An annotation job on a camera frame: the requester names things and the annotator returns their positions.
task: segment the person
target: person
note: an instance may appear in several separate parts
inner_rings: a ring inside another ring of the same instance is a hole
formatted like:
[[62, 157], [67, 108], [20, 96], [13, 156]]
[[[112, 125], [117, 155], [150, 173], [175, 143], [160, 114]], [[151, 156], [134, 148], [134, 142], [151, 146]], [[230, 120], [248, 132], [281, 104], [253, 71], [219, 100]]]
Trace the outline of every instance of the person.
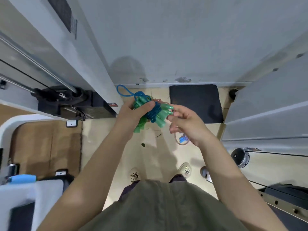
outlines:
[[184, 165], [170, 183], [133, 182], [102, 211], [124, 147], [155, 105], [150, 101], [132, 110], [133, 103], [121, 107], [112, 130], [37, 231], [287, 230], [200, 117], [180, 105], [167, 117], [170, 133], [184, 132], [200, 148], [219, 200], [188, 183], [182, 175], [189, 174], [189, 165]]

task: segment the black mat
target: black mat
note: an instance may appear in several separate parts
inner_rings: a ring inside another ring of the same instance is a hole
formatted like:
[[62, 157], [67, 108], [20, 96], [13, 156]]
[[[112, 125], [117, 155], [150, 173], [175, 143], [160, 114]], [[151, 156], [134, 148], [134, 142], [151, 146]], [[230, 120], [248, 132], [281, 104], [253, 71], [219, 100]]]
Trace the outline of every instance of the black mat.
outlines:
[[204, 123], [222, 123], [224, 118], [216, 85], [176, 85], [169, 87], [171, 104], [194, 110]]

